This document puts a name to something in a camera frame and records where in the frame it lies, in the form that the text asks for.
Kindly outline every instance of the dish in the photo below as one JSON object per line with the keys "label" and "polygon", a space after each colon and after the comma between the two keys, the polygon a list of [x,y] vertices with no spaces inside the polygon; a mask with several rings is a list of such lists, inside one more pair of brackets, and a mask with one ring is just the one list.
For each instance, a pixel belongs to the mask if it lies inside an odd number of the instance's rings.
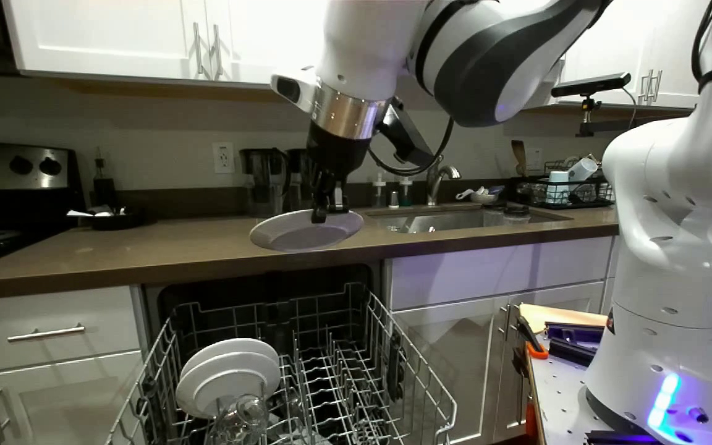
{"label": "dish", "polygon": [[227,409],[246,395],[276,392],[280,388],[280,362],[256,352],[212,355],[180,376],[177,404],[195,417],[215,417],[219,404]]}
{"label": "dish", "polygon": [[360,213],[329,213],[326,223],[311,223],[311,211],[282,213],[258,223],[251,239],[267,250],[299,253],[350,239],[365,228]]}
{"label": "dish", "polygon": [[280,354],[278,349],[273,349],[269,344],[259,342],[259,339],[226,339],[226,342],[215,342],[215,344],[209,344],[205,349],[201,349],[199,354],[193,354],[185,365],[180,368],[180,379],[195,368],[199,363],[204,362],[211,362],[215,355],[226,355],[226,354],[232,354],[232,352],[253,352],[253,354],[262,354],[273,362],[280,363]]}

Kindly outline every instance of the kitchen sink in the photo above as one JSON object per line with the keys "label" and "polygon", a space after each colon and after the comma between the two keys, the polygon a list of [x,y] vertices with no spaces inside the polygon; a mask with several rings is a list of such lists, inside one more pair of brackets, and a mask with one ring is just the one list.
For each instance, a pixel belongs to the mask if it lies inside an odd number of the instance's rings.
{"label": "kitchen sink", "polygon": [[465,228],[501,228],[531,223],[564,223],[570,218],[529,211],[529,216],[505,216],[503,211],[467,207],[467,211],[395,211],[373,216],[392,233],[442,233]]}

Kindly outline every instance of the upper cabinet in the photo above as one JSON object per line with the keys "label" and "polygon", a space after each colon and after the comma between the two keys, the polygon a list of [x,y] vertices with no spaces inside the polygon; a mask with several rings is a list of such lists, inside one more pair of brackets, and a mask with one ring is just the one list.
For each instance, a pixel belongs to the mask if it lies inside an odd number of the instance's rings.
{"label": "upper cabinet", "polygon": [[[708,0],[614,0],[566,53],[560,81],[632,71],[629,91],[641,107],[693,109],[697,81],[691,53],[704,7]],[[596,98],[633,103],[625,91],[601,91]]]}
{"label": "upper cabinet", "polygon": [[326,0],[5,0],[23,71],[267,85],[315,64]]}

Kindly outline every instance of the stove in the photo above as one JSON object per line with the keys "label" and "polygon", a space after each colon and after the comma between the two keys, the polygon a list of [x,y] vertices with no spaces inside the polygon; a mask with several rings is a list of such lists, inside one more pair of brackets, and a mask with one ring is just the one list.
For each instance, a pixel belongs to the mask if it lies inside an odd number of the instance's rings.
{"label": "stove", "polygon": [[72,228],[84,207],[75,150],[0,143],[0,257]]}

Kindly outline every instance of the faucet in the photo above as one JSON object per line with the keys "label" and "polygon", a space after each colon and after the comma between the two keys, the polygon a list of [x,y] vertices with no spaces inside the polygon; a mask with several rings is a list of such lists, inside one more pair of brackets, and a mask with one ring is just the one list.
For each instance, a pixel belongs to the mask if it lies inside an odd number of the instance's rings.
{"label": "faucet", "polygon": [[435,196],[437,196],[441,181],[445,181],[445,177],[461,177],[461,170],[454,165],[442,165],[435,170],[434,187],[429,193],[429,207],[435,207]]}

